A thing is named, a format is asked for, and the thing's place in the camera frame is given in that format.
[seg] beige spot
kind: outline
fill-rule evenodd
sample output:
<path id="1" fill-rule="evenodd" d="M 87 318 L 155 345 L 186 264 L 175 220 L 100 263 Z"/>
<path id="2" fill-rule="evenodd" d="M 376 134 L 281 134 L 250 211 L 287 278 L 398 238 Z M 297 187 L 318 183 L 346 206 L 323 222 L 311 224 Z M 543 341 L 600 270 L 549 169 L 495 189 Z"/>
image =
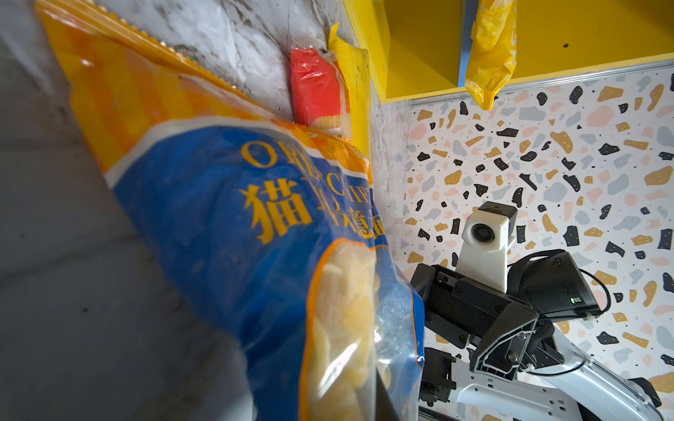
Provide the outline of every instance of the beige spot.
<path id="1" fill-rule="evenodd" d="M 500 154 L 501 154 L 501 151 L 499 150 L 499 148 L 494 146 L 493 148 L 491 148 L 491 151 L 489 151 L 485 154 L 485 156 L 487 158 L 492 158 L 492 157 L 494 157 L 496 155 L 500 155 Z"/>
<path id="2" fill-rule="evenodd" d="M 547 232 L 554 232 L 555 234 L 559 232 L 557 227 L 552 223 L 552 220 L 550 220 L 548 214 L 543 215 L 543 228 L 545 228 Z"/>
<path id="3" fill-rule="evenodd" d="M 604 89 L 599 92 L 599 98 L 597 102 L 603 102 L 606 100 L 611 100 L 614 98 L 619 98 L 623 96 L 624 90 L 622 88 L 614 88 L 613 86 L 605 86 Z"/>
<path id="4" fill-rule="evenodd" d="M 479 142 L 480 140 L 482 140 L 484 138 L 485 138 L 484 136 L 474 137 L 471 140 L 466 142 L 466 146 L 473 146 L 474 144 L 476 144 L 477 142 Z"/>
<path id="5" fill-rule="evenodd" d="M 640 141 L 629 140 L 629 139 L 626 139 L 623 142 L 623 145 L 632 146 L 633 148 L 641 149 L 642 151 L 645 151 L 648 148 L 648 142 L 640 142 Z"/>
<path id="6" fill-rule="evenodd" d="M 531 142 L 528 140 L 520 142 L 520 153 L 523 154 L 529 146 L 531 146 Z"/>
<path id="7" fill-rule="evenodd" d="M 585 232 L 585 235 L 588 237 L 601 237 L 604 234 L 599 228 L 590 228 Z"/>
<path id="8" fill-rule="evenodd" d="M 633 237 L 632 242 L 634 243 L 635 246 L 640 246 L 642 244 L 648 244 L 650 242 L 653 242 L 653 237 L 650 235 L 637 235 L 636 237 Z"/>
<path id="9" fill-rule="evenodd" d="M 425 119 L 430 119 L 433 116 L 433 111 L 421 110 L 417 116 L 417 121 L 422 121 Z"/>
<path id="10" fill-rule="evenodd" d="M 567 321 L 562 321 L 557 324 L 557 327 L 561 332 L 567 335 L 571 331 L 571 325 Z"/>
<path id="11" fill-rule="evenodd" d="M 452 174 L 445 177 L 446 185 L 458 184 L 459 181 L 461 181 L 461 170 L 453 172 Z"/>
<path id="12" fill-rule="evenodd" d="M 567 154 L 570 154 L 572 150 L 574 150 L 574 143 L 571 141 L 571 137 L 565 132 L 565 131 L 560 131 L 559 133 L 555 133 L 554 131 L 550 132 L 550 137 L 553 138 L 554 141 L 559 143 L 562 149 L 564 149 L 564 152 Z"/>
<path id="13" fill-rule="evenodd" d="M 667 373 L 651 377 L 648 381 L 653 385 L 653 389 L 658 392 L 672 393 L 674 392 L 674 373 Z"/>
<path id="14" fill-rule="evenodd" d="M 625 131 L 630 130 L 630 125 L 627 123 L 627 121 L 623 121 L 622 123 L 616 124 L 615 128 L 618 129 L 618 131 Z"/>
<path id="15" fill-rule="evenodd" d="M 613 318 L 618 323 L 622 321 L 627 321 L 627 316 L 625 316 L 625 313 L 613 313 Z"/>
<path id="16" fill-rule="evenodd" d="M 615 285 L 618 282 L 618 278 L 613 275 L 609 275 L 606 272 L 602 272 L 601 270 L 596 271 L 594 276 L 596 276 L 598 280 L 602 281 L 604 285 Z M 592 285 L 599 285 L 599 283 L 593 280 Z"/>
<path id="17" fill-rule="evenodd" d="M 452 123 L 454 122 L 454 118 L 456 117 L 456 108 L 454 110 L 450 111 L 450 115 L 447 116 L 449 119 L 449 123 L 447 123 L 447 128 L 449 129 L 452 126 Z"/>
<path id="18" fill-rule="evenodd" d="M 644 177 L 644 180 L 646 180 L 647 186 L 661 186 L 669 182 L 669 179 L 672 177 L 672 172 L 674 172 L 674 168 L 672 168 L 671 165 L 668 165 L 660 170 L 647 174 Z"/>
<path id="19" fill-rule="evenodd" d="M 644 300 L 644 307 L 650 306 L 650 303 L 653 302 L 655 298 L 655 293 L 658 290 L 658 284 L 655 281 L 650 281 L 644 285 L 644 292 L 646 293 L 646 300 Z"/>
<path id="20" fill-rule="evenodd" d="M 653 111 L 655 109 L 655 106 L 660 101 L 660 97 L 663 95 L 664 91 L 665 85 L 662 84 L 659 84 L 658 86 L 653 88 L 652 91 L 650 91 L 650 105 L 647 108 L 648 111 Z"/>
<path id="21" fill-rule="evenodd" d="M 644 339 L 643 337 L 634 336 L 627 332 L 623 333 L 623 337 L 628 341 L 634 342 L 635 344 L 639 345 L 641 348 L 645 348 L 648 346 L 648 339 Z"/>
<path id="22" fill-rule="evenodd" d="M 410 253 L 410 257 L 407 258 L 407 263 L 421 263 L 423 262 L 423 256 L 413 251 Z"/>

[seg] gray spot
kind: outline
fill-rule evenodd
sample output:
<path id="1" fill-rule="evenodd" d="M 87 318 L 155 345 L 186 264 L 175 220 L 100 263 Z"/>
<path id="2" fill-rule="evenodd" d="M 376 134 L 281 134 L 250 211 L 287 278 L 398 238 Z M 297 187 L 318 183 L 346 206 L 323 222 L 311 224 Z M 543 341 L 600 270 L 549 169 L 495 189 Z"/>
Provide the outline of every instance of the gray spot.
<path id="1" fill-rule="evenodd" d="M 428 215 L 424 216 L 423 218 L 425 220 L 435 220 L 438 216 L 440 216 L 440 209 L 434 207 L 433 209 L 431 209 Z"/>
<path id="2" fill-rule="evenodd" d="M 578 344 L 578 347 L 579 347 L 581 350 L 584 350 L 585 352 L 587 352 L 587 351 L 589 351 L 590 348 L 592 347 L 592 344 L 590 343 L 590 341 L 583 341 L 583 342 L 581 342 L 581 343 Z"/>
<path id="3" fill-rule="evenodd" d="M 431 175 L 431 178 L 421 183 L 421 191 L 427 192 L 435 185 L 435 176 Z"/>
<path id="4" fill-rule="evenodd" d="M 644 272 L 641 269 L 637 269 L 634 271 L 630 272 L 630 277 L 632 278 L 632 285 L 636 284 L 639 282 L 641 278 L 643 278 Z"/>
<path id="5" fill-rule="evenodd" d="M 596 136 L 593 135 L 592 133 L 580 135 L 580 138 L 583 139 L 585 142 L 589 143 L 590 145 L 596 143 Z"/>
<path id="6" fill-rule="evenodd" d="M 668 350 L 674 351 L 674 337 L 672 337 L 669 329 L 667 329 L 665 326 L 658 326 L 658 328 L 655 329 L 655 333 L 657 334 L 658 343 L 660 345 L 662 345 L 664 348 L 667 348 Z"/>
<path id="7" fill-rule="evenodd" d="M 592 157 L 592 155 L 585 155 L 585 156 L 580 160 L 580 161 L 582 162 L 582 164 L 583 164 L 583 169 L 588 168 L 588 165 L 590 165 L 590 163 L 592 162 L 593 159 L 594 159 L 594 158 Z"/>
<path id="8" fill-rule="evenodd" d="M 542 133 L 539 133 L 539 134 L 536 136 L 536 140 L 534 140 L 534 144 L 533 144 L 531 147 L 532 147 L 532 148 L 537 148 L 537 147 L 539 147 L 539 146 L 541 145 L 541 143 L 543 143 L 544 140 L 545 140 L 545 135 L 542 134 Z"/>
<path id="9" fill-rule="evenodd" d="M 580 225 L 587 225 L 590 223 L 590 217 L 585 211 L 578 211 L 576 214 L 576 222 Z"/>
<path id="10" fill-rule="evenodd" d="M 629 185 L 630 178 L 627 176 L 627 174 L 621 174 L 620 177 L 609 183 L 609 186 L 606 188 L 606 192 L 613 196 L 625 190 Z"/>
<path id="11" fill-rule="evenodd" d="M 644 76 L 641 78 L 640 81 L 638 81 L 636 84 L 639 87 L 639 92 L 642 92 L 644 89 L 646 89 L 646 86 L 652 81 L 652 78 L 650 76 Z"/>
<path id="12" fill-rule="evenodd" d="M 594 260 L 588 259 L 587 257 L 581 255 L 580 253 L 574 253 L 573 255 L 571 255 L 571 257 L 574 258 L 574 261 L 576 262 L 576 265 L 578 267 L 589 265 L 590 263 L 592 263 L 594 261 Z"/>
<path id="13" fill-rule="evenodd" d="M 455 140 L 452 144 L 452 152 L 456 155 L 468 156 L 468 152 L 466 152 L 463 145 L 458 140 Z"/>
<path id="14" fill-rule="evenodd" d="M 627 161 L 630 160 L 631 157 L 632 154 L 619 156 L 618 158 L 614 159 L 613 165 L 615 165 L 616 168 L 623 168 L 625 165 L 627 165 Z"/>
<path id="15" fill-rule="evenodd" d="M 630 353 L 632 353 L 632 352 L 634 352 L 634 351 L 632 351 L 629 348 L 625 348 L 624 350 L 618 350 L 618 351 L 614 352 L 613 357 L 615 358 L 615 360 L 617 362 L 625 362 L 630 357 Z"/>
<path id="16" fill-rule="evenodd" d="M 545 111 L 539 110 L 536 106 L 520 108 L 520 120 L 543 121 L 544 119 Z"/>
<path id="17" fill-rule="evenodd" d="M 630 230 L 632 231 L 634 227 L 639 225 L 641 218 L 638 216 L 626 216 L 623 219 L 623 222 L 613 227 L 614 230 Z"/>
<path id="18" fill-rule="evenodd" d="M 509 189 L 510 187 L 512 187 L 512 186 L 511 186 L 511 185 L 507 185 L 507 186 L 505 186 L 505 187 L 502 188 L 502 189 L 494 190 L 494 191 L 491 192 L 491 196 L 492 196 L 494 199 L 496 199 L 496 200 L 503 199 L 503 197 L 506 195 L 506 191 L 508 191 L 508 189 Z"/>
<path id="19" fill-rule="evenodd" d="M 557 203 L 560 202 L 564 196 L 566 196 L 567 192 L 568 190 L 566 189 L 565 185 L 561 183 L 555 183 L 545 189 L 545 192 L 543 193 L 543 199 Z"/>
<path id="20" fill-rule="evenodd" d="M 669 127 L 658 128 L 658 143 L 662 146 L 674 146 L 674 134 Z"/>
<path id="21" fill-rule="evenodd" d="M 566 127 L 575 126 L 580 121 L 580 111 L 576 111 L 574 115 L 568 118 L 566 121 Z"/>

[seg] blue and yellow snack bag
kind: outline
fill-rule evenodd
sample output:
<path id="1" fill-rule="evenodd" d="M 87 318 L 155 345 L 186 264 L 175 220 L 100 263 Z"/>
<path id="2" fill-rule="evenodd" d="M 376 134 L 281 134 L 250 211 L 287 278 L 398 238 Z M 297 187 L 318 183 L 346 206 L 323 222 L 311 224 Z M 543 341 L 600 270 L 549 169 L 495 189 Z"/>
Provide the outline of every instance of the blue and yellow snack bag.
<path id="1" fill-rule="evenodd" d="M 109 187 L 166 276 L 237 337 L 260 420 L 416 420 L 423 304 L 351 143 L 275 117 L 83 0 L 37 0 Z"/>

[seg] black spot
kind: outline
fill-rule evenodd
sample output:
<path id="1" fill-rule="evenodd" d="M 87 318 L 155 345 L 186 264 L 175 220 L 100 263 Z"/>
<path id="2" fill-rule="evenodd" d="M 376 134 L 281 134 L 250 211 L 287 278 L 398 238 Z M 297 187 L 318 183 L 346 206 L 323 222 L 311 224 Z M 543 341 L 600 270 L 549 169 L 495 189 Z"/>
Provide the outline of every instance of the black spot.
<path id="1" fill-rule="evenodd" d="M 502 160 L 501 158 L 496 158 L 496 159 L 494 160 L 494 164 L 496 164 L 496 166 L 497 166 L 501 171 L 507 169 L 507 168 L 510 166 L 510 165 L 506 164 L 505 162 L 503 162 L 503 160 Z"/>
<path id="2" fill-rule="evenodd" d="M 599 343 L 602 345 L 611 345 L 619 343 L 618 338 L 616 338 L 615 336 L 611 336 L 606 332 L 600 333 L 599 336 L 596 337 L 596 340 L 598 340 Z"/>
<path id="3" fill-rule="evenodd" d="M 599 216 L 599 219 L 605 220 L 606 217 L 609 215 L 609 211 L 611 210 L 611 205 L 606 205 L 601 208 L 601 215 Z"/>
<path id="4" fill-rule="evenodd" d="M 674 292 L 674 280 L 672 275 L 667 272 L 663 273 L 663 290 Z"/>
<path id="5" fill-rule="evenodd" d="M 606 244 L 606 252 L 618 253 L 620 257 L 625 257 L 625 251 L 622 249 L 622 247 L 617 246 L 610 241 L 608 242 L 608 244 Z"/>
<path id="6" fill-rule="evenodd" d="M 460 227 L 461 227 L 461 219 L 460 218 L 454 218 L 452 220 L 452 230 L 450 231 L 450 234 L 458 234 Z"/>
<path id="7" fill-rule="evenodd" d="M 489 190 L 489 187 L 487 186 L 483 186 L 482 184 L 475 185 L 475 193 L 478 197 L 482 197 L 482 195 L 485 194 L 487 190 Z"/>
<path id="8" fill-rule="evenodd" d="M 575 163 L 575 162 L 569 161 L 568 159 L 566 159 L 566 157 L 564 157 L 564 158 L 561 159 L 561 163 L 562 163 L 562 164 L 566 167 L 566 169 L 569 170 L 569 171 L 573 170 L 574 167 L 576 166 L 576 163 Z"/>
<path id="9" fill-rule="evenodd" d="M 574 90 L 571 91 L 571 95 L 569 95 L 569 101 L 571 101 L 572 104 L 577 104 L 581 95 L 583 95 L 583 88 L 576 86 Z"/>
<path id="10" fill-rule="evenodd" d="M 573 187 L 575 192 L 580 191 L 580 181 L 578 181 L 575 175 L 565 175 L 564 179 Z"/>
<path id="11" fill-rule="evenodd" d="M 524 233 L 526 232 L 526 225 L 517 225 L 517 243 L 522 244 L 523 242 L 526 241 L 526 236 Z"/>
<path id="12" fill-rule="evenodd" d="M 538 156 L 538 154 L 536 152 L 529 151 L 525 155 L 520 156 L 520 159 L 522 161 L 531 162 L 531 161 L 535 160 L 537 156 Z"/>
<path id="13" fill-rule="evenodd" d="M 531 174 L 520 174 L 520 178 L 526 182 L 529 186 L 531 186 L 532 189 L 538 190 L 539 188 L 536 187 L 533 181 L 531 181 Z"/>
<path id="14" fill-rule="evenodd" d="M 517 133 L 518 133 L 518 132 L 519 132 L 519 130 L 517 130 L 517 129 L 511 129 L 510 127 L 508 127 L 507 129 L 503 129 L 503 130 L 501 130 L 501 131 L 497 131 L 496 134 L 497 134 L 498 136 L 515 137 L 515 136 L 517 136 Z"/>
<path id="15" fill-rule="evenodd" d="M 515 190 L 515 193 L 512 195 L 512 203 L 515 203 L 517 207 L 522 207 L 522 192 L 524 191 L 524 187 L 518 187 L 517 190 Z"/>
<path id="16" fill-rule="evenodd" d="M 658 249 L 672 249 L 672 230 L 660 230 L 660 244 L 658 244 Z"/>
<path id="17" fill-rule="evenodd" d="M 539 92 L 539 94 L 536 95 L 536 99 L 539 101 L 540 106 L 544 106 L 545 102 L 547 101 L 547 95 L 545 92 Z"/>
<path id="18" fill-rule="evenodd" d="M 578 240 L 578 227 L 575 225 L 569 225 L 566 227 L 566 232 L 564 233 L 563 237 L 566 241 L 567 247 L 580 245 L 580 240 Z"/>
<path id="19" fill-rule="evenodd" d="M 426 241 L 431 240 L 431 236 L 428 232 L 425 232 L 423 229 L 419 228 L 419 233 L 417 234 L 419 238 L 426 238 Z"/>
<path id="20" fill-rule="evenodd" d="M 608 143 L 604 143 L 604 146 L 599 148 L 599 153 L 602 155 L 611 155 L 614 154 L 615 152 L 618 152 L 620 150 L 619 147 L 609 145 Z"/>

